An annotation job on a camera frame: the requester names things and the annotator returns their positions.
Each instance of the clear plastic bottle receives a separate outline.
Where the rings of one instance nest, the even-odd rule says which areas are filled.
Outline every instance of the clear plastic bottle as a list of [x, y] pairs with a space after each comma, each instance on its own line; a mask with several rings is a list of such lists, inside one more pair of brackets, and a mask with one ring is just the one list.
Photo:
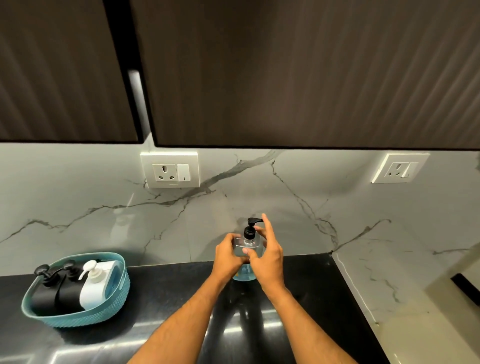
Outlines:
[[[262, 256], [264, 245], [262, 237], [256, 233], [253, 227], [255, 223], [263, 221], [261, 218], [249, 218], [248, 226], [243, 231], [243, 237], [235, 238], [233, 241], [233, 252], [236, 256], [246, 255], [242, 250], [243, 248], [250, 248], [257, 252], [257, 255]], [[237, 274], [233, 276], [234, 280], [250, 281], [256, 279], [253, 273], [252, 266], [250, 264], [244, 264], [241, 266]]]

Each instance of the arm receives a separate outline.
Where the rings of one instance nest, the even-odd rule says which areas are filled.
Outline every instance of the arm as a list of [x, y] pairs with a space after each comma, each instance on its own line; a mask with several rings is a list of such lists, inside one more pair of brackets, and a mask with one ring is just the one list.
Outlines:
[[227, 282], [248, 261], [233, 254], [232, 239], [227, 234], [216, 246], [210, 276], [177, 312], [170, 316], [129, 361], [135, 363], [195, 363], [202, 347], [208, 321], [216, 299]]
[[283, 249], [277, 242], [272, 224], [262, 214], [265, 229], [255, 229], [267, 240], [264, 255], [259, 258], [252, 249], [243, 252], [250, 257], [250, 264], [263, 291], [275, 307], [287, 332], [290, 345], [299, 364], [355, 364], [293, 298], [283, 281]]

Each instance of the forearm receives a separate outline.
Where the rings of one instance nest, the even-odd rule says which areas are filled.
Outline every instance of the forearm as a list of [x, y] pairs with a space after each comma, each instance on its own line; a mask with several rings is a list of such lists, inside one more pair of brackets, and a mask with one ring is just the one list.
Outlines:
[[287, 332], [298, 364], [355, 364], [322, 328], [305, 312], [290, 292], [269, 295]]
[[195, 363], [223, 283], [210, 276], [147, 340], [129, 363]]

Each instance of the black granite countertop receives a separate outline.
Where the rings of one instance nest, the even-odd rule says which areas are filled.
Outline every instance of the black granite countertop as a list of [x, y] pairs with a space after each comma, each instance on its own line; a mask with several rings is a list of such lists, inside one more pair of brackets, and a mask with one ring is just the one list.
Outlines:
[[[126, 363], [201, 286], [213, 262], [131, 267], [121, 311], [101, 324], [53, 329], [23, 316], [33, 275], [0, 277], [0, 363]], [[285, 284], [359, 364], [388, 363], [329, 254], [286, 256]], [[230, 282], [213, 310], [199, 363], [294, 363], [281, 321], [259, 283]]]

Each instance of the basket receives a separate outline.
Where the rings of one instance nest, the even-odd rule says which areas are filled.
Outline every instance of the basket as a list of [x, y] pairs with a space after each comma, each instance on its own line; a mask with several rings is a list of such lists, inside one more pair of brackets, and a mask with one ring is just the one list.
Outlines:
[[125, 259], [123, 259], [123, 257], [117, 253], [88, 253], [71, 255], [69, 257], [62, 258], [51, 264], [51, 266], [61, 266], [65, 261], [69, 259], [75, 260], [78, 258], [82, 260], [118, 260], [119, 262], [121, 262], [121, 264], [123, 265], [122, 276], [120, 278], [118, 286], [110, 295], [110, 297], [108, 297], [103, 303], [99, 304], [97, 307], [94, 307], [90, 310], [75, 312], [73, 314], [67, 315], [37, 316], [30, 309], [30, 300], [34, 289], [37, 287], [37, 285], [41, 284], [42, 280], [41, 277], [37, 277], [25, 293], [24, 298], [22, 299], [22, 312], [25, 316], [42, 321], [53, 328], [72, 328], [77, 326], [97, 324], [99, 322], [108, 320], [122, 308], [125, 300], [127, 299], [128, 291], [130, 289], [130, 278], [128, 277]]

